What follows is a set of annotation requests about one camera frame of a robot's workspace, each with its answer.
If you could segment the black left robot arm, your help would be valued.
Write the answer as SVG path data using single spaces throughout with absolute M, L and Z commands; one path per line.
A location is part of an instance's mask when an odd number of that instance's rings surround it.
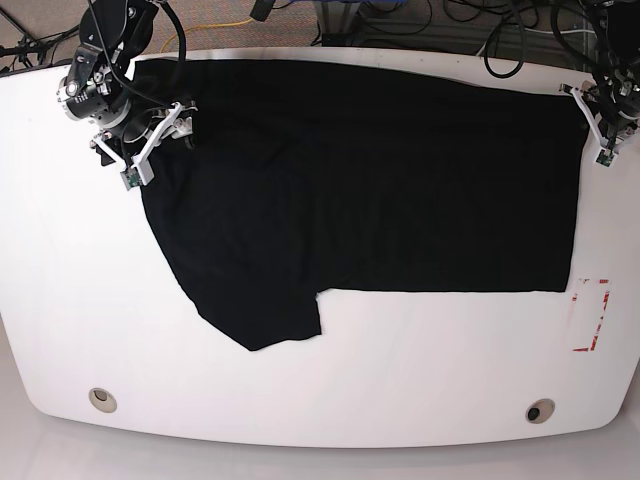
M 554 38 L 578 62 L 589 67 L 593 82 L 564 86 L 583 111 L 598 140 L 601 154 L 611 160 L 639 131 L 639 3 L 637 1 L 580 1 L 578 5 L 593 28 L 597 57 L 574 49 L 558 26 L 563 1 L 550 13 Z

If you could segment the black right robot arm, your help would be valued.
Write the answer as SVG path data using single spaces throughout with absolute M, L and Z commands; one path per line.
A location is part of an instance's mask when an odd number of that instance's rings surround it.
M 130 80 L 134 58 L 150 43 L 159 11 L 171 21 L 178 56 L 169 73 Z M 167 1 L 90 1 L 79 25 L 80 45 L 57 95 L 74 121 L 98 127 L 90 148 L 104 166 L 118 163 L 127 179 L 142 181 L 151 151 L 166 139 L 194 147 L 194 101 L 178 97 L 186 67 L 186 34 Z

